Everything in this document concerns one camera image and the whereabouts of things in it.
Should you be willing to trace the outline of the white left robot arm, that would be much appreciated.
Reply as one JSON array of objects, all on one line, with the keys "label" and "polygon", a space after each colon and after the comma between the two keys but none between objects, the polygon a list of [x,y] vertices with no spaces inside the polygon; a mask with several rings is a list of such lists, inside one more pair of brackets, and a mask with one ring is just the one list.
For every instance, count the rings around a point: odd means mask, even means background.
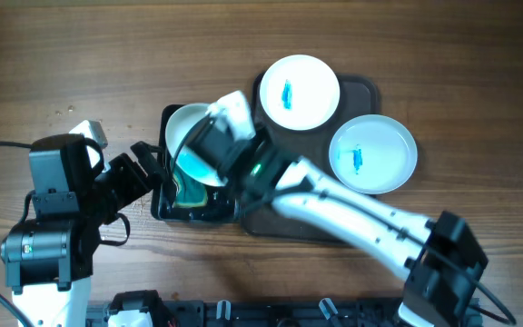
[{"label": "white left robot arm", "polygon": [[83,134],[57,134],[31,144],[34,190],[25,200],[33,220],[22,217],[5,237],[1,258],[5,283],[24,326],[84,326],[91,293],[94,252],[111,245],[100,228],[121,210],[160,186],[167,172],[145,142],[110,162],[91,163],[101,145]]}]

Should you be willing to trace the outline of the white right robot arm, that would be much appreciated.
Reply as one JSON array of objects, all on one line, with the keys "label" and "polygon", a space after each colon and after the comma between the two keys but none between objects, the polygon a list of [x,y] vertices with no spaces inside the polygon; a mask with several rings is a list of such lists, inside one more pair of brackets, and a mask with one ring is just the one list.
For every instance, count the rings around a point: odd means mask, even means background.
[{"label": "white right robot arm", "polygon": [[184,141],[248,208],[269,205],[377,258],[405,282],[400,318],[414,326],[458,326],[488,258],[467,222],[438,220],[357,193],[254,125],[244,94],[210,104]]}]

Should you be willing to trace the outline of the green yellow sponge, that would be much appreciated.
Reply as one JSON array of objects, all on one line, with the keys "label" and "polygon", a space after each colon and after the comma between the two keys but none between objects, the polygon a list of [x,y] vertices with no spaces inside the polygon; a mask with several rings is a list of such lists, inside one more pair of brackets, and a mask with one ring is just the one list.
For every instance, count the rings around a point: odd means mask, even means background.
[{"label": "green yellow sponge", "polygon": [[208,194],[203,184],[195,181],[180,169],[174,170],[173,181],[176,187],[174,207],[203,207],[207,204]]}]

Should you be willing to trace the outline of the white plate with blue stain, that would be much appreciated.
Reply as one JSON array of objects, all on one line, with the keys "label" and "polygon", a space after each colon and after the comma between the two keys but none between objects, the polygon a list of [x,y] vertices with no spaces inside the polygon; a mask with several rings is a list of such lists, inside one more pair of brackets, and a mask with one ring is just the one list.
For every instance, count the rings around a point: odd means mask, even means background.
[{"label": "white plate with blue stain", "polygon": [[309,131],[333,117],[340,102],[340,84],[322,60],[294,54],[278,60],[263,74],[259,100],[277,125]]}]

